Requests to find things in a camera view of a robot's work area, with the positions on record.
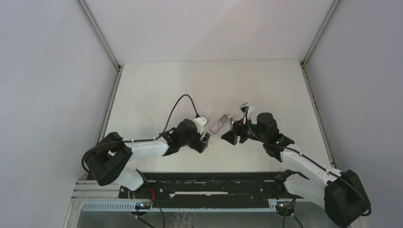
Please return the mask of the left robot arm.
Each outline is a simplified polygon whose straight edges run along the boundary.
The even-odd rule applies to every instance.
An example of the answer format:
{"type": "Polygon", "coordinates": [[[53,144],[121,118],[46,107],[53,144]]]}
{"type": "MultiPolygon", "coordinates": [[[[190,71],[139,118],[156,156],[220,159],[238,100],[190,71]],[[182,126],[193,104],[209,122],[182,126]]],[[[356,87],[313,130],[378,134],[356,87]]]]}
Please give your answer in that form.
{"type": "Polygon", "coordinates": [[[208,118],[199,116],[184,119],[158,137],[125,141],[117,132],[109,133],[82,157],[82,167],[91,174],[98,185],[117,184],[130,190],[137,198],[147,195],[149,186],[138,169],[127,167],[129,161],[151,156],[169,156],[182,147],[202,153],[208,146],[209,133],[204,133],[208,118]]]}

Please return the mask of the white grey stapler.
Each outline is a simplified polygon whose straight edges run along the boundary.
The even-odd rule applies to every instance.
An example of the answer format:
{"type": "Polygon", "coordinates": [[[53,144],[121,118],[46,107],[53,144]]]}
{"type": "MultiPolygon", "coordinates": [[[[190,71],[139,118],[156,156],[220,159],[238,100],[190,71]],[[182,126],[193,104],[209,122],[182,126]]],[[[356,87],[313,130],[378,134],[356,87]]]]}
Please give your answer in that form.
{"type": "Polygon", "coordinates": [[[228,115],[228,123],[229,123],[230,129],[232,129],[233,123],[234,123],[234,118],[232,115],[228,115]]]}

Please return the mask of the red white staple box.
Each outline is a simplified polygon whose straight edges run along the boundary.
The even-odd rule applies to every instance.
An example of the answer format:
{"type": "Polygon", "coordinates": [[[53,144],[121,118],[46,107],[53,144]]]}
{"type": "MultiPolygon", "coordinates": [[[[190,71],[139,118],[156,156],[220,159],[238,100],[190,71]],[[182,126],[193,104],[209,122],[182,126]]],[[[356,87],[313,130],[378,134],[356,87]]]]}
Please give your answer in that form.
{"type": "Polygon", "coordinates": [[[229,120],[229,115],[224,114],[220,119],[215,121],[210,127],[209,130],[211,133],[216,134],[229,120]]]}

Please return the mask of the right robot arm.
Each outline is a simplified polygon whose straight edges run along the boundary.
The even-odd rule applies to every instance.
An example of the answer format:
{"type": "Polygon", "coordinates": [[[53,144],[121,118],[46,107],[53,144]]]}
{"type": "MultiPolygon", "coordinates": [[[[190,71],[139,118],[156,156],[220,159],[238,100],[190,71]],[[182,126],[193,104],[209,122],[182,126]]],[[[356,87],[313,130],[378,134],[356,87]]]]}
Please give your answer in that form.
{"type": "Polygon", "coordinates": [[[372,205],[359,176],[341,171],[304,152],[280,132],[271,113],[260,113],[256,124],[247,114],[234,121],[221,138],[232,145],[248,139],[262,143],[266,154],[290,166],[275,179],[275,193],[282,198],[300,196],[320,206],[339,227],[372,214],[372,205]]]}

